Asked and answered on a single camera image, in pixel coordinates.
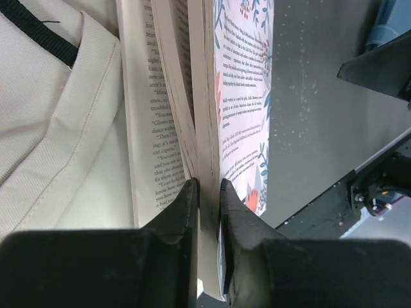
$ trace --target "black trim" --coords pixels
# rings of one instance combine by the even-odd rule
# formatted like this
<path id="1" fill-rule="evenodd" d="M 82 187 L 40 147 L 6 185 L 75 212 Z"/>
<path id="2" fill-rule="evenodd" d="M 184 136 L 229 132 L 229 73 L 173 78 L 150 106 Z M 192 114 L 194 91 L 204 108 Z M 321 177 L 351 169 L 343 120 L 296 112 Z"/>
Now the black trim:
<path id="1" fill-rule="evenodd" d="M 78 48 L 47 28 L 18 0 L 0 0 L 0 12 L 38 45 L 73 67 Z"/>

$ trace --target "dark gray surface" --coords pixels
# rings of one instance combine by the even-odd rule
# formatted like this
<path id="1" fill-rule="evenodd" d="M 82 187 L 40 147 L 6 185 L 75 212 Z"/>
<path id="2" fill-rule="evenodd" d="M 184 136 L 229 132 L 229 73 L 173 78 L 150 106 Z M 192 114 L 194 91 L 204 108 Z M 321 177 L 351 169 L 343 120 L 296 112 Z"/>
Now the dark gray surface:
<path id="1" fill-rule="evenodd" d="M 275 0 L 268 210 L 288 219 L 411 125 L 406 103 L 337 79 L 380 0 Z"/>

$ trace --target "book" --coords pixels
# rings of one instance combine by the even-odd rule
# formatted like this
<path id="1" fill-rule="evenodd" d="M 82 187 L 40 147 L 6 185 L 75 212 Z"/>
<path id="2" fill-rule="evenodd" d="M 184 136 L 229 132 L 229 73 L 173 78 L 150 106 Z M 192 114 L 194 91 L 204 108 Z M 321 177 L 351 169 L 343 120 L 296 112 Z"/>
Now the book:
<path id="1" fill-rule="evenodd" d="M 258 216 L 267 207 L 274 1 L 118 2 L 136 225 L 197 177 L 198 276 L 224 299 L 221 180 Z"/>

